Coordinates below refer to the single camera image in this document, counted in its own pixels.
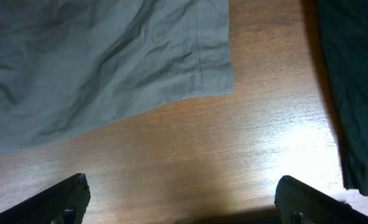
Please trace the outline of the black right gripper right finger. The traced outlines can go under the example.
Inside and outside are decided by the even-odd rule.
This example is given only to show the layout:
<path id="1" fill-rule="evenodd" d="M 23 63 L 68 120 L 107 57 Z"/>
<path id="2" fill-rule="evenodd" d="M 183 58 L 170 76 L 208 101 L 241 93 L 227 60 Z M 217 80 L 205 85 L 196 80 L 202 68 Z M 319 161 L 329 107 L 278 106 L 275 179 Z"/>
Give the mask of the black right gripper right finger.
<path id="1" fill-rule="evenodd" d="M 279 180 L 274 204 L 282 223 L 368 224 L 368 216 L 289 175 Z"/>

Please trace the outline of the grey shorts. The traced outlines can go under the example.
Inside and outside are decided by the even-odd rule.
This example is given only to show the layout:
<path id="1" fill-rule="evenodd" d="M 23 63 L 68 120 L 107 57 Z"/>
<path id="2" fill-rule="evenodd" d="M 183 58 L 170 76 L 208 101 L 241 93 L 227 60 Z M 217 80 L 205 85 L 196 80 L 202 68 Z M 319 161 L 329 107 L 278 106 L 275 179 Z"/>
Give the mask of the grey shorts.
<path id="1" fill-rule="evenodd" d="M 229 3 L 0 0 L 0 156 L 232 92 Z"/>

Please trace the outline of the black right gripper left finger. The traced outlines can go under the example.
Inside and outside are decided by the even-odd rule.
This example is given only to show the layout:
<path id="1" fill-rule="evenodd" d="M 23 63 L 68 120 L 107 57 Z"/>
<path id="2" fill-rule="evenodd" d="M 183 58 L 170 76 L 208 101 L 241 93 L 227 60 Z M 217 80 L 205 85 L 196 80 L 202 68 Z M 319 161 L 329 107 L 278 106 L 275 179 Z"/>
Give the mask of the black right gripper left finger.
<path id="1" fill-rule="evenodd" d="M 86 175 L 77 173 L 0 213 L 0 223 L 80 224 L 90 198 Z"/>

